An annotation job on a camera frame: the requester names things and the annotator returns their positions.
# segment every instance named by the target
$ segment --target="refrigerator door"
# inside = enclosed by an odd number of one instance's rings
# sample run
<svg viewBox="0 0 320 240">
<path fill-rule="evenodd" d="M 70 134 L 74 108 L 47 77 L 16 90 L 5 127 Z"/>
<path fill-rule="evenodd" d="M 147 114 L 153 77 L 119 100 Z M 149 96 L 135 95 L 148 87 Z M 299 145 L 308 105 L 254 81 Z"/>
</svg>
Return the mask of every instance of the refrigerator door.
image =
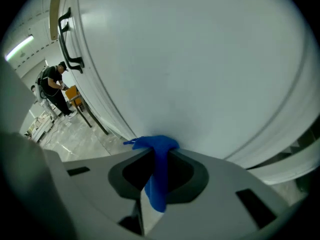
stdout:
<svg viewBox="0 0 320 240">
<path fill-rule="evenodd" d="M 76 87 L 84 97 L 92 112 L 99 121 L 108 127 L 113 133 L 123 136 L 126 139 L 132 139 L 136 136 L 128 128 L 123 121 L 121 115 L 110 100 L 108 93 L 103 86 L 100 77 L 95 69 L 95 65 L 91 59 L 86 46 L 86 42 L 82 32 L 82 24 L 80 22 L 78 0 L 60 0 L 59 16 L 65 15 L 70 10 L 70 17 L 62 21 L 62 28 L 68 24 L 68 31 L 63 33 L 66 51 L 71 58 L 82 58 L 83 65 L 81 71 L 70 70 L 76 83 Z M 70 62 L 71 66 L 78 66 L 78 63 Z"/>
<path fill-rule="evenodd" d="M 77 1 L 74 49 L 94 66 L 74 76 L 127 136 L 166 135 L 250 168 L 319 115 L 319 47 L 291 0 Z"/>
</svg>

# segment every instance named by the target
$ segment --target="gray surface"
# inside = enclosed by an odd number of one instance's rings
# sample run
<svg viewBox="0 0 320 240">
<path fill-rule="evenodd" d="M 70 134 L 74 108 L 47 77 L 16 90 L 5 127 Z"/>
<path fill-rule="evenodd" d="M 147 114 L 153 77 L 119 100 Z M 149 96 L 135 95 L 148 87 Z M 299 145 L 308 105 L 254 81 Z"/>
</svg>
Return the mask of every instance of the gray surface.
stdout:
<svg viewBox="0 0 320 240">
<path fill-rule="evenodd" d="M 0 68 L 0 130 L 18 133 L 36 97 L 4 58 L 0 58 Z"/>
<path fill-rule="evenodd" d="M 256 231 L 254 233 L 251 233 L 241 239 L 242 240 L 268 240 L 268 239 L 270 239 L 276 232 L 279 231 L 280 228 L 283 228 L 283 226 L 292 218 L 292 216 L 298 210 L 300 205 L 301 205 L 300 202 L 296 203 L 295 205 L 293 205 L 289 209 L 287 209 L 284 213 L 282 213 L 281 216 L 277 217 L 274 221 L 269 223 L 267 226 L 265 226 L 261 230 Z"/>
<path fill-rule="evenodd" d="M 2 172 L 18 200 L 54 238 L 141 239 L 117 225 L 79 192 L 58 154 L 19 135 L 1 135 Z"/>
<path fill-rule="evenodd" d="M 235 192 L 251 189 L 278 216 L 288 205 L 269 186 L 239 166 L 180 149 L 206 166 L 209 183 L 191 203 L 167 205 L 148 236 L 155 240 L 238 239 L 258 230 Z"/>
<path fill-rule="evenodd" d="M 129 159 L 142 150 L 134 150 L 114 156 L 65 162 L 66 170 L 88 167 L 90 171 L 71 177 L 83 196 L 105 216 L 118 223 L 130 216 L 135 200 L 120 197 L 108 180 L 109 170 L 116 164 Z"/>
<path fill-rule="evenodd" d="M 287 182 L 271 185 L 270 187 L 276 191 L 290 206 L 294 205 L 300 200 L 303 200 L 308 195 L 307 193 L 301 192 L 298 189 L 295 180 L 289 180 Z"/>
<path fill-rule="evenodd" d="M 124 139 L 119 139 L 113 134 L 105 135 L 86 111 L 84 115 L 92 124 L 92 128 L 87 126 L 80 115 L 76 115 L 71 121 L 66 120 L 59 125 L 59 131 L 53 134 L 52 140 L 46 146 L 46 149 L 57 151 L 64 162 L 100 158 L 131 150 L 131 145 L 125 146 L 122 144 Z M 42 146 L 57 129 L 57 125 L 56 123 L 49 134 L 47 134 L 41 143 Z M 299 197 L 297 198 L 296 191 L 292 191 L 291 188 L 288 189 L 283 184 L 279 187 L 279 190 L 276 190 L 289 204 L 300 199 Z M 155 211 L 150 206 L 144 191 L 142 191 L 141 195 L 141 204 L 144 229 L 145 232 L 148 233 L 161 219 L 163 214 Z"/>
</svg>

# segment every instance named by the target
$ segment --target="black slot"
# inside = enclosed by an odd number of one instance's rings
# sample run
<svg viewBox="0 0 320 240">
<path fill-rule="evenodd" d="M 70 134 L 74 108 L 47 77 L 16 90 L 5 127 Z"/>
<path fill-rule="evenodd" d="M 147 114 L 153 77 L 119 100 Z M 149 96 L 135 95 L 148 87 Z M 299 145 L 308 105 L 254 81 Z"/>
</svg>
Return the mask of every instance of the black slot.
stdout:
<svg viewBox="0 0 320 240">
<path fill-rule="evenodd" d="M 274 213 L 256 196 L 251 189 L 235 193 L 260 229 L 276 219 Z"/>
<path fill-rule="evenodd" d="M 75 169 L 70 169 L 67 170 L 66 172 L 70 175 L 70 176 L 74 176 L 74 175 L 78 175 L 78 174 L 83 174 L 86 172 L 89 172 L 90 169 L 88 167 L 79 167 L 79 168 L 75 168 Z"/>
<path fill-rule="evenodd" d="M 150 179 L 154 169 L 155 156 L 152 152 L 127 165 L 123 169 L 122 175 L 130 184 L 141 191 Z"/>
<path fill-rule="evenodd" d="M 193 166 L 172 154 L 168 153 L 168 193 L 186 184 L 194 175 Z"/>
<path fill-rule="evenodd" d="M 139 200 L 135 202 L 131 216 L 124 217 L 121 221 L 118 222 L 118 224 L 140 236 L 145 235 L 144 225 L 142 221 L 141 204 Z"/>
</svg>

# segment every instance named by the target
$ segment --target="wooden chair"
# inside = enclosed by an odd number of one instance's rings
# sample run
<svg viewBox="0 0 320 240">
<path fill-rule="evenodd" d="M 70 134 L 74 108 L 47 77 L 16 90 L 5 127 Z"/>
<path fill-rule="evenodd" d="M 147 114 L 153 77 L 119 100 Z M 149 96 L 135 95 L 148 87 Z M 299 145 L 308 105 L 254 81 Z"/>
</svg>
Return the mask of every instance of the wooden chair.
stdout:
<svg viewBox="0 0 320 240">
<path fill-rule="evenodd" d="M 68 97 L 68 99 L 72 99 L 74 96 L 78 95 L 80 92 L 77 90 L 77 87 L 75 85 L 71 86 L 68 90 L 65 91 L 65 95 Z M 77 98 L 74 101 L 71 101 L 71 104 L 76 107 L 76 105 L 78 106 L 78 108 L 80 108 L 81 112 L 83 112 L 81 105 L 81 99 Z"/>
</svg>

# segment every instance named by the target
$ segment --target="tiled floor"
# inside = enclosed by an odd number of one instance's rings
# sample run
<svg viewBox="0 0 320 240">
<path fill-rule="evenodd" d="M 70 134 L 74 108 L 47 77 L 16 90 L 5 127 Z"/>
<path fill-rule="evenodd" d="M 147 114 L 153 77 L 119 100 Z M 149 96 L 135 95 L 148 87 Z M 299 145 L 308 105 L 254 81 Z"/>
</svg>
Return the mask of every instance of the tiled floor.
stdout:
<svg viewBox="0 0 320 240">
<path fill-rule="evenodd" d="M 63 162 L 99 158 L 132 150 L 131 145 L 123 145 L 124 138 L 111 132 L 105 135 L 88 112 L 83 112 L 90 128 L 77 114 L 70 121 L 62 115 L 49 133 L 40 141 L 40 146 L 56 151 Z"/>
</svg>

